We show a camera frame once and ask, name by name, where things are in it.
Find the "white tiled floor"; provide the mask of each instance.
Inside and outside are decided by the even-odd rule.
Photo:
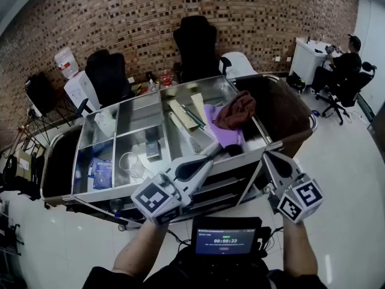
[[[327,106],[311,95],[302,98],[313,110]],[[358,106],[352,110],[361,113]],[[317,132],[303,144],[295,160],[318,181],[325,195],[319,210],[306,220],[319,276],[329,288],[379,288],[385,281],[385,165],[367,125],[358,117],[343,126],[336,114],[319,118],[318,123]],[[135,234],[66,212],[64,207],[46,210],[42,201],[31,202],[15,193],[6,192],[2,197],[10,200],[10,214],[21,224],[25,246],[19,262],[30,289],[81,288],[91,268],[111,268]],[[259,216],[264,226],[282,225],[282,218],[272,215],[264,197],[216,215]],[[191,224],[178,223],[170,229],[185,239],[191,237]],[[274,239],[265,262],[270,269],[282,269],[282,234]],[[177,247],[167,234],[152,273],[174,258]]]

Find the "black pants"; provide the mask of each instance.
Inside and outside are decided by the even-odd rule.
[[[316,93],[319,93],[326,85],[329,87],[336,83],[335,74],[322,66],[318,66],[315,70],[314,79],[311,87]]]

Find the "cart wheel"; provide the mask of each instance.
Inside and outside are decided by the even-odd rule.
[[[118,230],[122,232],[126,231],[125,225],[118,225]]]

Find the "white marker cube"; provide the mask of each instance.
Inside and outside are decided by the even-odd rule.
[[[317,182],[310,180],[284,192],[277,208],[292,222],[298,223],[313,214],[323,200]]]

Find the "office chair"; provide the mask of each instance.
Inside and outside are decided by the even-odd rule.
[[[102,49],[87,59],[85,73],[95,88],[101,108],[124,101],[134,96],[127,82],[125,58],[122,54],[109,54]]]
[[[204,16],[183,18],[173,35],[182,57],[182,65],[174,64],[180,82],[221,75],[215,56],[217,29]]]
[[[329,85],[329,92],[331,94],[329,98],[316,95],[316,99],[322,99],[326,103],[330,104],[330,106],[322,112],[322,117],[325,117],[326,112],[332,108],[334,108],[341,120],[340,125],[343,124],[343,119],[339,111],[340,109],[343,111],[342,113],[344,115],[350,117],[344,107],[354,106],[361,89],[369,84],[375,75],[375,70],[377,70],[377,66],[371,65],[369,62],[362,63],[362,68],[367,72],[373,71],[373,74],[360,72],[356,75],[350,76],[349,78],[338,79],[336,84]]]

